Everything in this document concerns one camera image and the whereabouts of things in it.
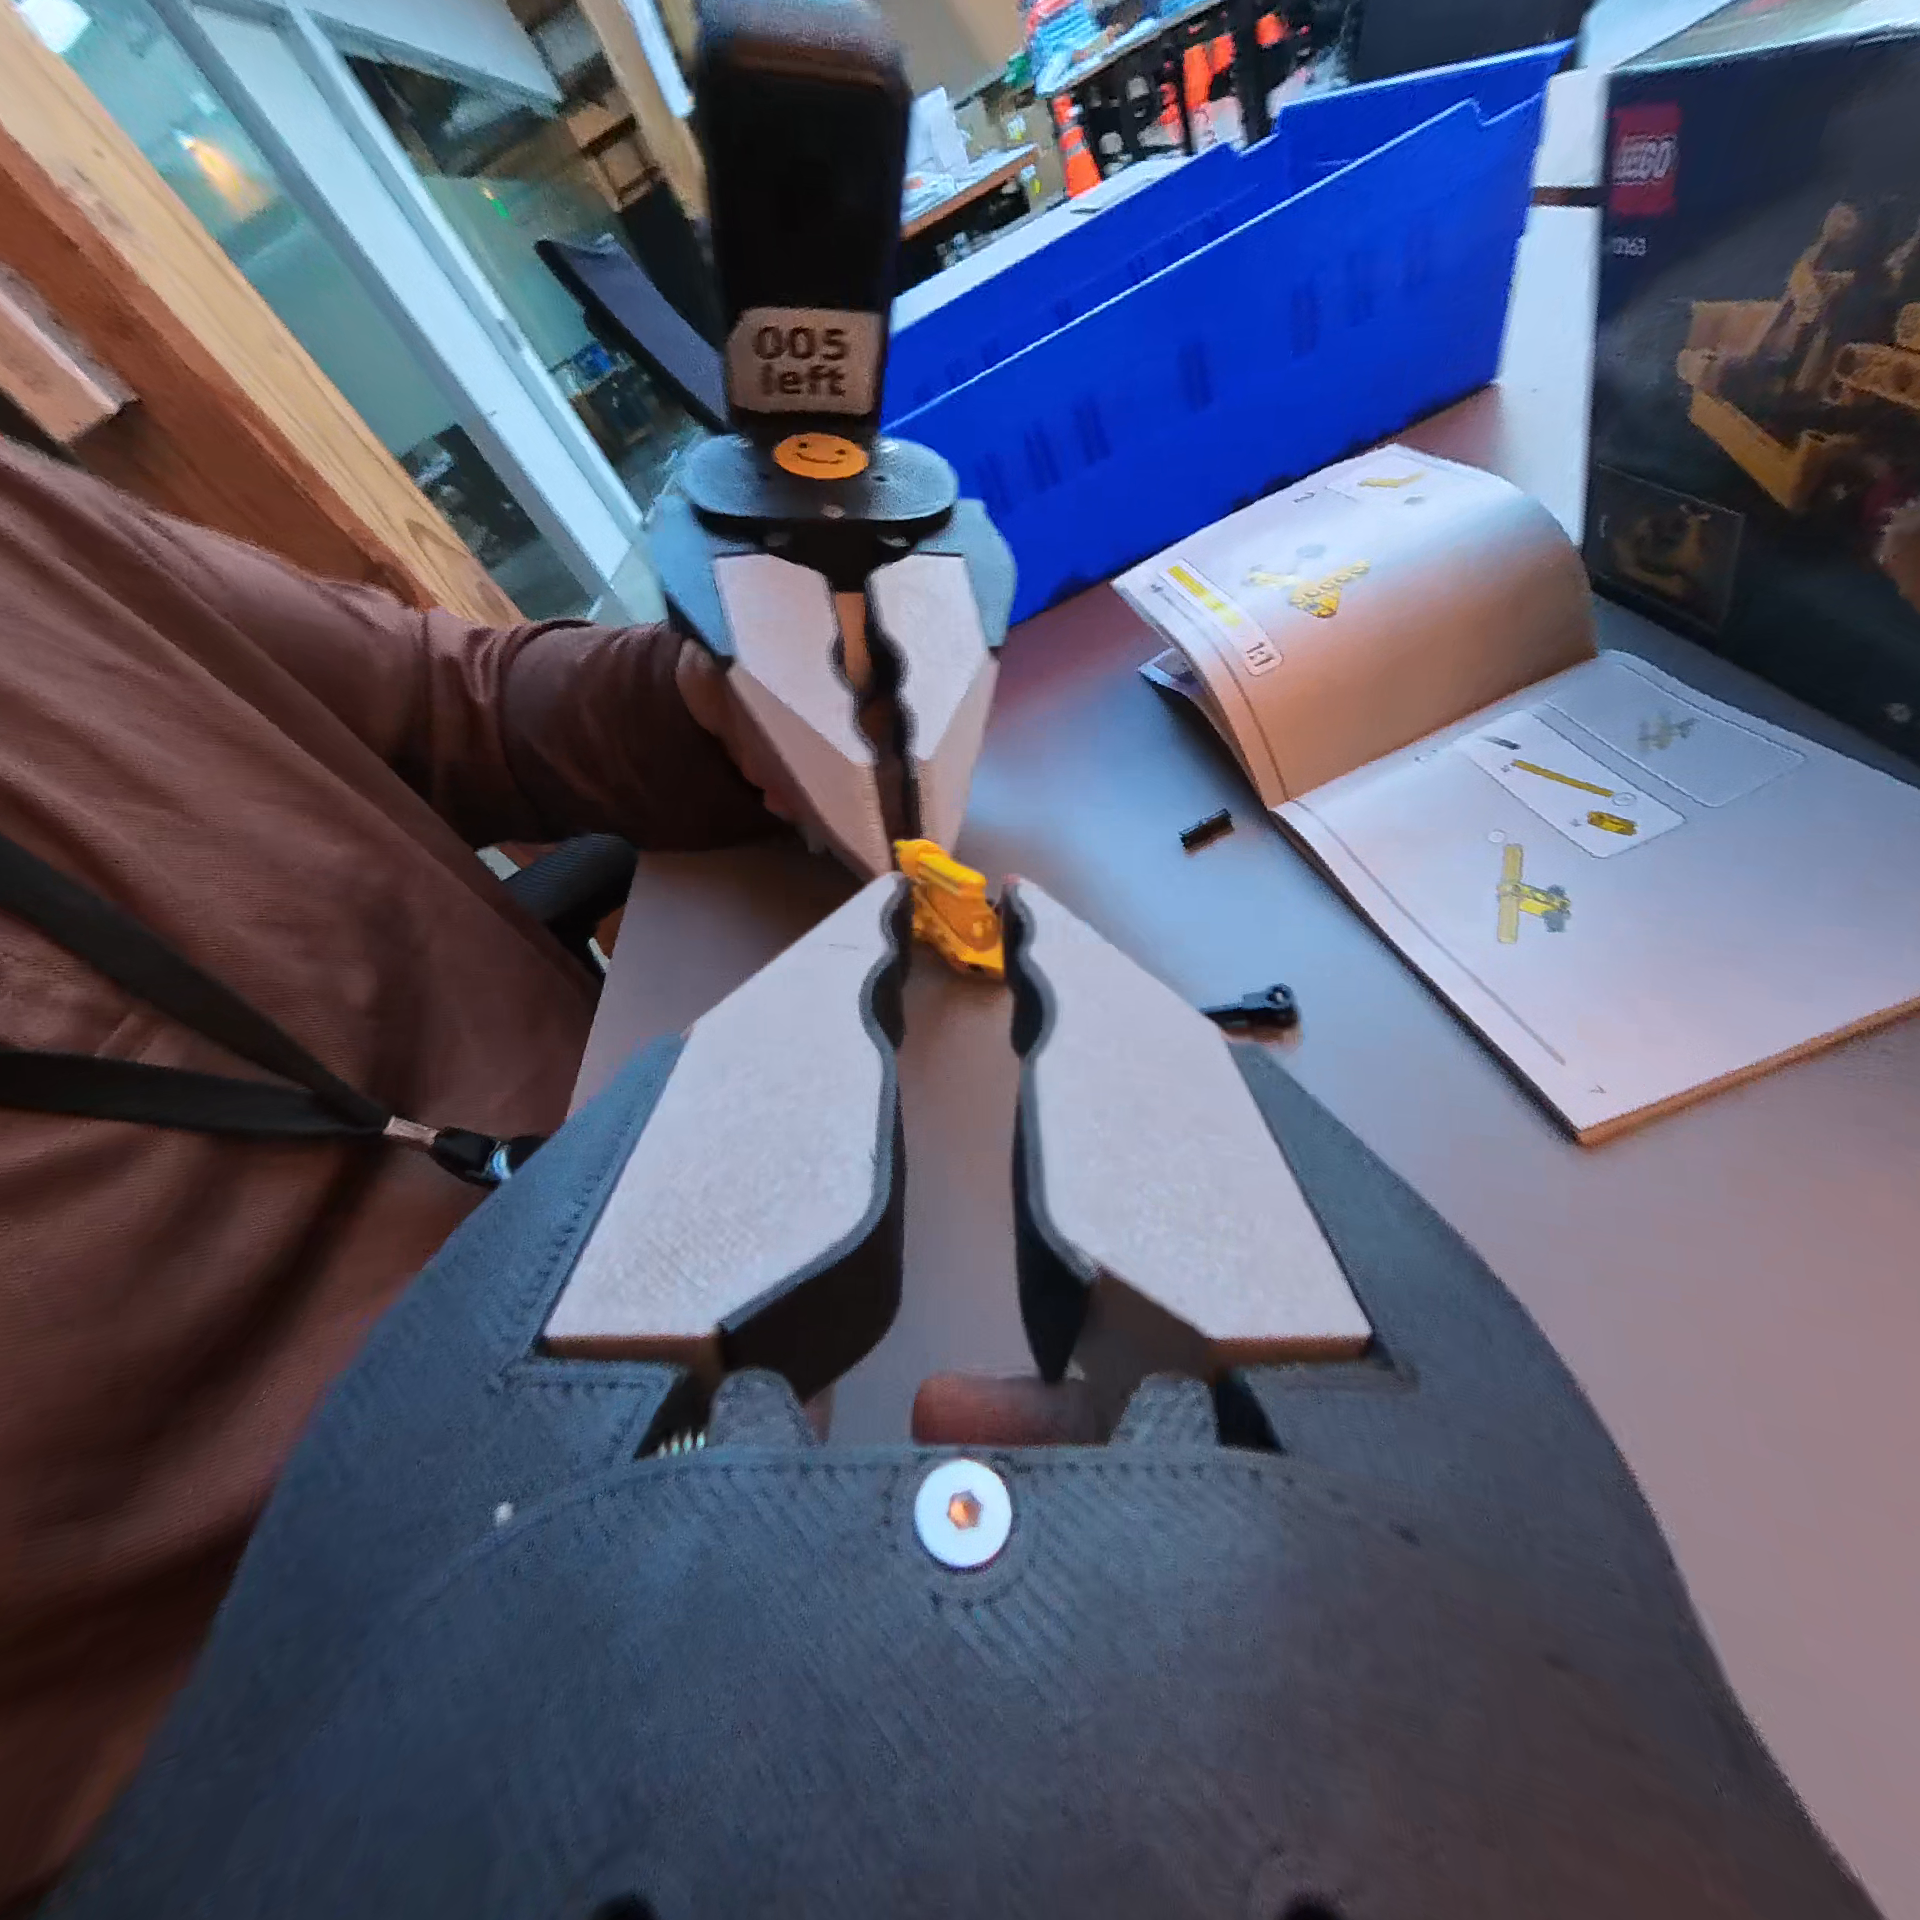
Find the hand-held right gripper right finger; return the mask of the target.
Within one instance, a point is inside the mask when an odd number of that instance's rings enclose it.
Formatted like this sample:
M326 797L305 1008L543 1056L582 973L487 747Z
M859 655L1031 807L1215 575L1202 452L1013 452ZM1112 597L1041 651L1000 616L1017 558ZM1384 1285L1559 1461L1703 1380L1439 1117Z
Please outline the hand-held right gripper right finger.
M1031 881L1004 891L1013 1234L1045 1380L1357 1361L1374 1323L1242 1051Z

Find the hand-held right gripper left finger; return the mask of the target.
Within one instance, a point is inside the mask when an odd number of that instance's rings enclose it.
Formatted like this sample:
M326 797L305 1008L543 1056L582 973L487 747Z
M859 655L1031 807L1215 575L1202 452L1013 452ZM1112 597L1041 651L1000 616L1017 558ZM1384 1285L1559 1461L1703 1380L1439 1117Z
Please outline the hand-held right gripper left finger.
M543 1328L576 1361L829 1395L901 1296L910 891L879 877L647 1060L644 1117Z

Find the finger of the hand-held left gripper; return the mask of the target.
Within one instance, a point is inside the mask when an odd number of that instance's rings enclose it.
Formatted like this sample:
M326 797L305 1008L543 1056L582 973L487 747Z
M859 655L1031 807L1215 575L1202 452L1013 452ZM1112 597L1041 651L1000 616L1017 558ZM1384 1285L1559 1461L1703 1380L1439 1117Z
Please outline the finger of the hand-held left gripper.
M910 721L897 648L864 631L868 686L846 666L837 595L820 574L771 556L714 562L733 648L733 693L784 769L813 829L851 874L897 870L918 824Z
M996 651L959 556L910 556L871 578L871 626L897 672L903 836L953 853L982 752Z

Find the yellow plastic connector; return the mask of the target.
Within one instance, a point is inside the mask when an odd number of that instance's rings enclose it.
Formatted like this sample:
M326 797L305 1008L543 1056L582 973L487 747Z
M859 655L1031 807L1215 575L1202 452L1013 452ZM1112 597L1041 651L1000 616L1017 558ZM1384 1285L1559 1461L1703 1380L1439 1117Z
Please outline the yellow plastic connector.
M949 970L1004 980L1004 923L984 891L918 883L912 930L914 940L941 957Z

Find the dark building set box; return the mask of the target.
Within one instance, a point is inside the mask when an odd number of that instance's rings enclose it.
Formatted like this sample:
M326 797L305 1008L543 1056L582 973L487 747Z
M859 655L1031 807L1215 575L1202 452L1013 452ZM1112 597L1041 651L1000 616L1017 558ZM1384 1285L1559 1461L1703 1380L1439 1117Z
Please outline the dark building set box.
M1915 760L1915 6L1725 6L1600 126L1589 578Z

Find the person's left hand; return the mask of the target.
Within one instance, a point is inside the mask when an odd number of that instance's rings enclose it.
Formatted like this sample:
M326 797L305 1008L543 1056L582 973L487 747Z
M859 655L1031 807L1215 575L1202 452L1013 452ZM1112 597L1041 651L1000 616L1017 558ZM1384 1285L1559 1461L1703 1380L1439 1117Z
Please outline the person's left hand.
M692 721L716 741L733 769L755 792L764 814L791 829L807 853L829 853L829 835L813 802L743 707L733 666L711 656L696 639L683 639L675 659L675 689Z

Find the background work table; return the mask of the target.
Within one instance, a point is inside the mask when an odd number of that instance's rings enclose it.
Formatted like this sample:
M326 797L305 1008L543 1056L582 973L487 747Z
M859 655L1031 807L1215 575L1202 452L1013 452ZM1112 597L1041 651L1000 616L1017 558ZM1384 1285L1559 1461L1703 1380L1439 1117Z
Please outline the background work table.
M974 156L955 173L912 173L901 191L901 239L931 237L1004 188L1021 186L1034 175L1039 153L1038 145L1023 144Z

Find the dark chair backrest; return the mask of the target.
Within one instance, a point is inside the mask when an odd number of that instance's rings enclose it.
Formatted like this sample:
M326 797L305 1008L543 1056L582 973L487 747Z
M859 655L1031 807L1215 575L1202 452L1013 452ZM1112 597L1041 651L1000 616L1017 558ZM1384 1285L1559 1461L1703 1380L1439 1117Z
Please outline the dark chair backrest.
M660 293L621 239L543 237L535 254L608 349L627 354L704 431L733 431L721 349Z

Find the blue plastic bin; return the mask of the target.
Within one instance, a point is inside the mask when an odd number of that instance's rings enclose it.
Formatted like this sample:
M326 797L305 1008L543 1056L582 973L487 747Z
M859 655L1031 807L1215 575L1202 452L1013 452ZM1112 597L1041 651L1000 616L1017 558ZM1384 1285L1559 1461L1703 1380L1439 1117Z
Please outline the blue plastic bin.
M1496 379L1568 56L1307 95L897 325L883 428L988 509L1017 621Z

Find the open instruction booklet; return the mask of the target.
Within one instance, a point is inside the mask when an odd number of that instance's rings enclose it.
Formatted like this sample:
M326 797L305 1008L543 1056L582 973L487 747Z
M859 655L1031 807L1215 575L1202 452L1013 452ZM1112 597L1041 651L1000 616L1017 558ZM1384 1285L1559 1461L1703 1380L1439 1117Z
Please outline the open instruction booklet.
M1114 591L1577 1141L1915 1014L1915 786L1600 648L1568 531L1510 482L1389 442Z

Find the person's brown sweater torso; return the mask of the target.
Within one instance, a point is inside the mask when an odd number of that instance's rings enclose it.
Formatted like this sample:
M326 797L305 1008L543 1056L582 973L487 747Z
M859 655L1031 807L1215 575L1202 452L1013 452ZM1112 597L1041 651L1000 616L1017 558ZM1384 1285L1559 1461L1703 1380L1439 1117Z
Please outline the person's brown sweater torso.
M588 974L342 715L338 591L376 588L6 445L6 838L354 1092L553 1129ZM136 1775L311 1409L475 1203L399 1147L6 1112L6 1914Z

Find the black mesh office chair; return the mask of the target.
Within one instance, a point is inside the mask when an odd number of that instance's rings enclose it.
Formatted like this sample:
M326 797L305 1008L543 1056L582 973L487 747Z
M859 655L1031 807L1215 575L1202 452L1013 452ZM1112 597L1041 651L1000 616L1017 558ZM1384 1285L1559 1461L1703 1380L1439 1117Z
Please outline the black mesh office chair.
M1350 84L1577 39L1592 2L1354 2L1341 33Z

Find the wooden post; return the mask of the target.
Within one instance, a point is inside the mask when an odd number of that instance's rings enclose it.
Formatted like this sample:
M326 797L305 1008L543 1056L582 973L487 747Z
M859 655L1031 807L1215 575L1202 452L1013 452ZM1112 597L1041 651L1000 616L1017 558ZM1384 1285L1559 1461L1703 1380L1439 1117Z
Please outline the wooden post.
M6 6L6 432L332 582L517 605L74 69Z

